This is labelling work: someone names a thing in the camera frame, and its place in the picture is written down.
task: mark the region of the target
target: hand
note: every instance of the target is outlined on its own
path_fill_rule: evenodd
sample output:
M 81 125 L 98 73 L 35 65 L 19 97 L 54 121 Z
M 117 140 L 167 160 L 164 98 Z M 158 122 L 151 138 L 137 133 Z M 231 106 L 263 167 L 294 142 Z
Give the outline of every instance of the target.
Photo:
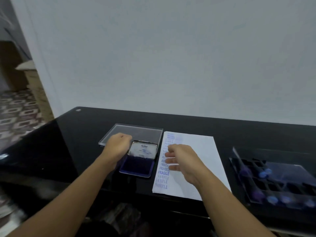
M 169 170 L 181 171 L 185 180 L 195 187 L 199 182 L 200 174 L 209 171 L 191 146 L 169 145 L 165 156 L 166 164 L 178 164 L 169 166 Z
M 114 170 L 116 163 L 127 153 L 131 139 L 131 135 L 122 133 L 112 135 L 96 161 L 105 163 L 110 168 L 110 171 Z

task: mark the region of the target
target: right hand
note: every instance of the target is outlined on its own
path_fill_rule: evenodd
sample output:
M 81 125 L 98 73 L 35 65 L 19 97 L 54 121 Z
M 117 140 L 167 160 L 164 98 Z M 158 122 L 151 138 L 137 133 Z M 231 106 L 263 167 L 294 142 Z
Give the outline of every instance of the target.
M 169 166 L 169 170 L 181 171 L 185 180 L 195 187 L 199 182 L 200 174 L 209 171 L 191 146 L 169 145 L 165 156 L 166 164 L 178 164 Z

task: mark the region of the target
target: transparent plastic lid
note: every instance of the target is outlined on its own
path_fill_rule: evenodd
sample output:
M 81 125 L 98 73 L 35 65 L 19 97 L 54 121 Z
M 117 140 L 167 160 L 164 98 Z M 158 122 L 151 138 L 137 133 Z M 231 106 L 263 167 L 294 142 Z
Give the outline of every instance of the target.
M 105 146 L 107 140 L 117 133 L 131 135 L 134 141 L 147 141 L 159 145 L 163 129 L 116 123 L 99 141 L 99 145 Z

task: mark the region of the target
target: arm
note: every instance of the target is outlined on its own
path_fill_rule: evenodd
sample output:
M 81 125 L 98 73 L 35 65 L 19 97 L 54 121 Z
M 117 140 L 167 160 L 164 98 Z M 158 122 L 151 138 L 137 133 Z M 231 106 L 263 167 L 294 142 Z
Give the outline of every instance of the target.
M 187 145 L 170 145 L 165 155 L 170 170 L 181 171 L 185 179 L 199 191 L 204 206 L 220 237 L 273 237 L 203 164 Z
M 111 136 L 102 154 L 69 187 L 29 218 L 9 237 L 74 236 L 108 173 L 127 152 L 132 137 Z

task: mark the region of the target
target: tiled floor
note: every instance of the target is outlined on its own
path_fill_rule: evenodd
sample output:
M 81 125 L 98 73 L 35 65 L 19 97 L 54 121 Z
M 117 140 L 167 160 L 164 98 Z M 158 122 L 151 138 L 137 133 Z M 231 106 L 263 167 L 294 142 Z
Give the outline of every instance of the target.
M 30 90 L 0 93 L 0 150 L 20 140 L 42 121 Z

